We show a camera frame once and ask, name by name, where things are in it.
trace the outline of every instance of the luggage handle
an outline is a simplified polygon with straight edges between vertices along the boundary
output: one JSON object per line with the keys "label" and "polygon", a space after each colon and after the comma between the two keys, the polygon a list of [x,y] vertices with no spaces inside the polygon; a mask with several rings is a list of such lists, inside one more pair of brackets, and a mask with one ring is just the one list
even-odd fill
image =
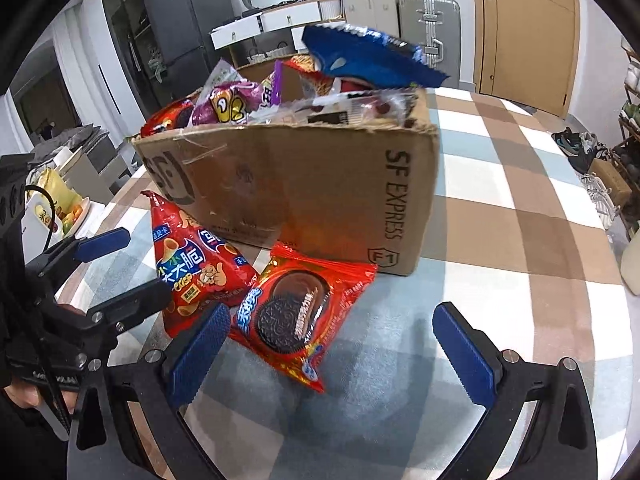
{"label": "luggage handle", "polygon": [[422,46],[422,49],[424,50],[424,53],[427,54],[428,56],[438,56],[436,59],[432,60],[433,64],[443,62],[444,61],[444,43],[442,43],[440,40],[436,38],[431,38],[431,41],[433,41],[433,43],[435,43],[436,46],[430,46],[424,43],[420,44]]}

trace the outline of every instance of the cardboard box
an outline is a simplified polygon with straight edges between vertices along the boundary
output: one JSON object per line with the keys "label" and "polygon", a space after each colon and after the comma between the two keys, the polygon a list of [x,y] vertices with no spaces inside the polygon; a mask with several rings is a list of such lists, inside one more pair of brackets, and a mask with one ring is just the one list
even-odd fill
{"label": "cardboard box", "polygon": [[407,275],[431,211],[439,130],[417,89],[411,128],[269,124],[172,130],[134,142],[162,193],[216,234],[373,262]]}
{"label": "cardboard box", "polygon": [[[291,58],[291,56],[285,56],[281,58],[268,59],[262,63],[255,63],[252,65],[244,65],[238,69],[240,75],[249,81],[255,81],[257,83],[264,81],[273,72],[273,67],[276,63],[276,59],[285,61]],[[283,65],[282,67],[282,102],[289,103],[291,101],[299,101],[304,99],[305,96],[302,91],[302,83],[300,81],[300,74],[292,68]]]}

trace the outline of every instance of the checkered tablecloth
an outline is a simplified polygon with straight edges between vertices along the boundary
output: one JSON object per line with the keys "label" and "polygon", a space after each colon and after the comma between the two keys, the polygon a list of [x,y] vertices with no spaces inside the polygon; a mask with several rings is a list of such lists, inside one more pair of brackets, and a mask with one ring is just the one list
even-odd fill
{"label": "checkered tablecloth", "polygon": [[[600,219],[530,114],[444,88],[430,91],[430,104],[442,131],[440,169],[417,270],[380,274],[356,303],[319,369],[324,395],[225,343],[185,418],[227,478],[437,478],[482,413],[433,336],[433,309],[445,300],[499,349],[546,364],[578,361],[598,476],[612,475],[630,409],[632,339]],[[62,301],[86,309],[154,277],[149,204],[139,196],[148,188],[141,170],[107,206],[100,229],[124,226],[131,243],[82,266]],[[239,247],[264,268],[267,251]],[[161,320],[149,319],[120,336],[111,361],[167,342]],[[510,467],[531,412],[523,410],[494,478]]]}

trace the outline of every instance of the wooden door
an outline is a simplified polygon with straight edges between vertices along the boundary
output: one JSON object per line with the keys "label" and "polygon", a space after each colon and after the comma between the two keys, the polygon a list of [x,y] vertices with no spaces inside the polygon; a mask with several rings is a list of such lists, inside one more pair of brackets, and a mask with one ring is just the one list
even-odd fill
{"label": "wooden door", "polygon": [[577,62],[577,0],[481,2],[479,92],[565,117]]}

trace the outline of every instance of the suitcase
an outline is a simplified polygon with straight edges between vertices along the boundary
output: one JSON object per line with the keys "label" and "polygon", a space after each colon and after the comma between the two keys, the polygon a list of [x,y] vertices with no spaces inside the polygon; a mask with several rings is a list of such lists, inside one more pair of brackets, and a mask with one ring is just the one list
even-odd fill
{"label": "suitcase", "polygon": [[386,32],[398,38],[398,0],[344,0],[347,23]]}
{"label": "suitcase", "polygon": [[460,87],[460,6],[456,0],[400,0],[400,38],[424,47],[426,64],[449,77],[443,86]]}

